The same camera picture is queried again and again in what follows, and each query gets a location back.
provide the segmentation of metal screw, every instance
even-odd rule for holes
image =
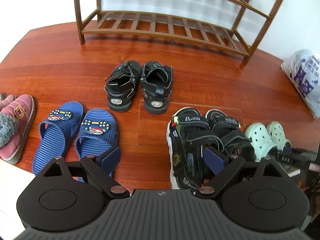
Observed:
[[[199,188],[199,192],[202,195],[212,195],[214,193],[214,188],[210,186],[202,186]]]
[[[127,189],[124,186],[118,185],[113,186],[110,191],[113,195],[123,195],[127,191]]]

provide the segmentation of car decoration on slipper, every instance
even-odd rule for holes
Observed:
[[[109,130],[110,125],[106,121],[94,122],[92,120],[84,120],[81,123],[84,130],[88,133],[99,135]]]
[[[69,120],[72,117],[71,111],[62,111],[60,109],[53,110],[50,114],[48,119],[50,121],[59,121],[59,120]]]

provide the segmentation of white plastic bag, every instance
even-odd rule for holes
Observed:
[[[310,49],[295,52],[281,69],[296,88],[314,118],[320,117],[320,55]]]

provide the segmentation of blue slide sandal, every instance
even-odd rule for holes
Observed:
[[[71,101],[53,110],[40,123],[41,142],[32,162],[34,174],[38,174],[53,157],[66,154],[79,131],[82,117],[83,106]]]
[[[100,108],[91,109],[84,117],[75,148],[79,158],[99,156],[118,144],[118,125],[113,116]]]

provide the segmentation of pink shoe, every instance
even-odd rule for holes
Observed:
[[[20,160],[35,113],[30,95],[19,96],[0,111],[0,156],[6,162]]]
[[[6,99],[0,101],[0,111],[2,108],[6,107],[8,104],[12,103],[16,97],[14,95],[8,95]]]

